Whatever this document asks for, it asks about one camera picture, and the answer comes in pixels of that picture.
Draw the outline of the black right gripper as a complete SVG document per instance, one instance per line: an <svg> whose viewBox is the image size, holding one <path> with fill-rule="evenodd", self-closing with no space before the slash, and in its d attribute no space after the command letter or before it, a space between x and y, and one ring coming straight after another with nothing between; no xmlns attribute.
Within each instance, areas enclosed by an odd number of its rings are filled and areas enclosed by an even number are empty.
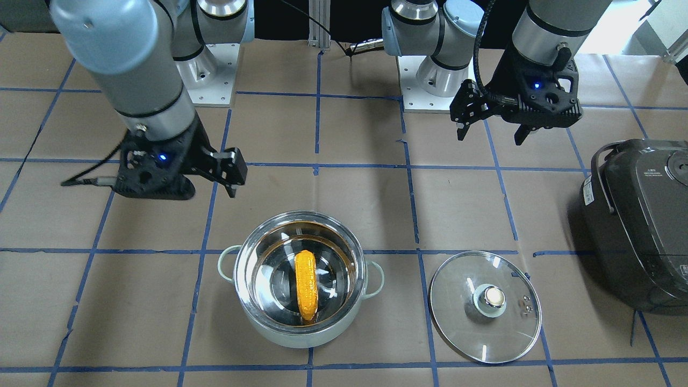
<svg viewBox="0 0 688 387"><path fill-rule="evenodd" d="M118 176L111 187L128 198L189 200L196 188L188 175L198 175L224 186L236 198L247 179L240 149L216 151L199 117L172 139L151 141L141 130L128 131L120 144Z"/></svg>

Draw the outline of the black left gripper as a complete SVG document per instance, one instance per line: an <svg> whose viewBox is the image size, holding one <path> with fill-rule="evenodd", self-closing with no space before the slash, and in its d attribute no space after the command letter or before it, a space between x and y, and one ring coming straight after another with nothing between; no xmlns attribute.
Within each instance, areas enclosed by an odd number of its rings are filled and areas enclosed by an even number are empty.
<svg viewBox="0 0 688 387"><path fill-rule="evenodd" d="M521 146L534 130L570 127L583 116L577 66L564 42L555 47L553 64L535 63L509 46L487 84L482 81L478 59L479 51L475 49L474 78L462 81L450 103L457 140L463 141L477 121L499 116L519 124L514 144Z"/></svg>

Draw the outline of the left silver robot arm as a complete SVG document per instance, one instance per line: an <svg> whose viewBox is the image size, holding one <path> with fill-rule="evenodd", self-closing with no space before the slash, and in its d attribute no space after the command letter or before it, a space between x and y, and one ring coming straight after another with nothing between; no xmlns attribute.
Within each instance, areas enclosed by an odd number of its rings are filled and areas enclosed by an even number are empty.
<svg viewBox="0 0 688 387"><path fill-rule="evenodd" d="M418 81L432 95L453 99L449 113L460 141L472 124L493 116L518 125L516 145L539 129L574 125L583 115L574 57L610 2L528 1L484 83L479 49L495 4L393 1L382 12L385 52L425 58L428 73Z"/></svg>

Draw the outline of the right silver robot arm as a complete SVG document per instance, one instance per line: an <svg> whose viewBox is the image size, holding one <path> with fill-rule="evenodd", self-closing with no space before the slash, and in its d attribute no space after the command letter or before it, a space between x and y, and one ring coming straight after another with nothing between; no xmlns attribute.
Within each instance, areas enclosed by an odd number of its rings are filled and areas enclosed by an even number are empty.
<svg viewBox="0 0 688 387"><path fill-rule="evenodd" d="M189 88L211 78L209 44L255 36L253 1L51 1L50 17L76 61L91 74L127 131L114 152L115 176L86 172L61 185L110 187L121 196L189 200L189 175L216 182L230 197L247 179L240 149L214 149ZM203 63L195 76L182 64Z"/></svg>

